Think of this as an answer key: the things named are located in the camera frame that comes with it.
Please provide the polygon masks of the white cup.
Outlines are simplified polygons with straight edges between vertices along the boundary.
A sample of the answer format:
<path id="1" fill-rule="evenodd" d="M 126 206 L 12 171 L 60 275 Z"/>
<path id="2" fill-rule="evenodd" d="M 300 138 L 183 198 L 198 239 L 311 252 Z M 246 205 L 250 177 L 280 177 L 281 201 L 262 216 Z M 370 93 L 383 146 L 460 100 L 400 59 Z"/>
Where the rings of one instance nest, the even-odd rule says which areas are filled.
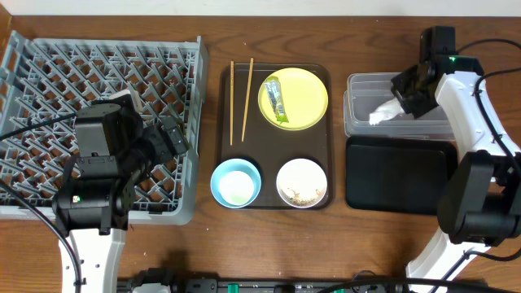
<path id="1" fill-rule="evenodd" d="M 242 206 L 253 196 L 253 180 L 242 171 L 227 173 L 218 184 L 223 200 L 229 205 Z"/>

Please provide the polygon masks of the white bowl with food scraps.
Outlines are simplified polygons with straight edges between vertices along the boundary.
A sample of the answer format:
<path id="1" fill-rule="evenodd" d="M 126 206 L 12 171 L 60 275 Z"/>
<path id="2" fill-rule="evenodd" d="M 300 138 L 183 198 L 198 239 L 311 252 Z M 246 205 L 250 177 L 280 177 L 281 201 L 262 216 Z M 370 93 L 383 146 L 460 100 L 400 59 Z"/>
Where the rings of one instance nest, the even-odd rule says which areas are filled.
<path id="1" fill-rule="evenodd" d="M 286 162 L 276 176 L 279 197 L 293 208 L 313 208 L 326 197 L 327 176 L 322 167 L 309 159 Z"/>

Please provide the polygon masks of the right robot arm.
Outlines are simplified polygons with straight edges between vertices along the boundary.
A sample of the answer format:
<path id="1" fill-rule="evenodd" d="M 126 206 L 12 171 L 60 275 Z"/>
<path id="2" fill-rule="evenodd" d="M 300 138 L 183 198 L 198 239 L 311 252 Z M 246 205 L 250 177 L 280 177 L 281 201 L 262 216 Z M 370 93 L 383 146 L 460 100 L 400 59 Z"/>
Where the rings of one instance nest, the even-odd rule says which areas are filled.
<path id="1" fill-rule="evenodd" d="M 438 203 L 439 228 L 406 266 L 411 291 L 449 288 L 477 256 L 502 262 L 520 256 L 488 254 L 520 235 L 520 148 L 490 102 L 488 77 L 477 58 L 457 49 L 453 27 L 434 26 L 421 34 L 418 64 L 392 78 L 404 113 L 419 118 L 443 110 L 459 153 Z"/>

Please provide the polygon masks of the white napkin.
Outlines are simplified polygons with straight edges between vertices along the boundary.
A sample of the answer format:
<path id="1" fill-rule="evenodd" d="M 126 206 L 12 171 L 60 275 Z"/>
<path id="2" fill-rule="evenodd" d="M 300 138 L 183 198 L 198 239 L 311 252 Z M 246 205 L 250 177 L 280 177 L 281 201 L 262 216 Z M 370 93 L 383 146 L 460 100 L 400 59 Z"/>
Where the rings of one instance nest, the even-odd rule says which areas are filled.
<path id="1" fill-rule="evenodd" d="M 405 110 L 402 108 L 397 98 L 391 99 L 378 106 L 369 115 L 370 125 L 378 125 L 382 121 L 392 120 L 396 116 L 402 115 Z"/>

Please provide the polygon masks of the green snack wrapper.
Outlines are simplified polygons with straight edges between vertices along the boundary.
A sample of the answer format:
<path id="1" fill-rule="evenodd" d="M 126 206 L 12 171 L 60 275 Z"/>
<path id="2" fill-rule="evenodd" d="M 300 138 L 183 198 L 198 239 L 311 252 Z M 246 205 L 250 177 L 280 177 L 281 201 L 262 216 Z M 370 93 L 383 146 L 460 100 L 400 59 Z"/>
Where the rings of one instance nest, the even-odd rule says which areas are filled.
<path id="1" fill-rule="evenodd" d="M 277 77 L 268 77 L 264 82 L 267 91 L 269 103 L 275 115 L 277 122 L 288 122 L 287 112 L 285 110 L 282 99 L 282 87 Z"/>

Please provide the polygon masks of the wooden chopstick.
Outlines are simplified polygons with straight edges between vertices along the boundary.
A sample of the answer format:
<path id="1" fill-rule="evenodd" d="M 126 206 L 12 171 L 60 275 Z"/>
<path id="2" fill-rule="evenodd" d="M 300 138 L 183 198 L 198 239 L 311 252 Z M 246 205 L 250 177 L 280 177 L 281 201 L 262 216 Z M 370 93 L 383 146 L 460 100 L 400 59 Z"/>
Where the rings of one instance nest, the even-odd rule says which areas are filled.
<path id="1" fill-rule="evenodd" d="M 242 125 L 242 133 L 241 133 L 241 142 L 244 141 L 246 126 L 247 126 L 247 115 L 248 115 L 248 108 L 249 108 L 249 98 L 250 98 L 251 87 L 252 87 L 253 66 L 254 66 L 254 58 L 251 57 L 250 62 L 249 62 L 249 70 L 248 70 L 248 77 L 247 77 L 247 90 L 246 90 L 246 95 L 245 95 L 245 104 L 244 104 L 244 111 L 243 111 L 243 125 Z"/>
<path id="2" fill-rule="evenodd" d="M 234 141 L 234 61 L 230 61 L 230 146 Z"/>

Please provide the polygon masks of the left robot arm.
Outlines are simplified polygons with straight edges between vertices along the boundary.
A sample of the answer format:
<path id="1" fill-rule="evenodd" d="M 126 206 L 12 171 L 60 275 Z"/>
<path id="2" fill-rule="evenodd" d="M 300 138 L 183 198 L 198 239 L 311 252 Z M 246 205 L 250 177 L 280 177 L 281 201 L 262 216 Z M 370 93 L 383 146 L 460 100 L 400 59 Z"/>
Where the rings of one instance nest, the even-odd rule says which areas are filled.
<path id="1" fill-rule="evenodd" d="M 52 208 L 81 275 L 63 281 L 63 291 L 113 292 L 135 187 L 190 145 L 181 120 L 164 116 L 144 126 L 133 106 L 116 103 L 81 109 L 74 129 L 79 153 L 67 163 Z"/>

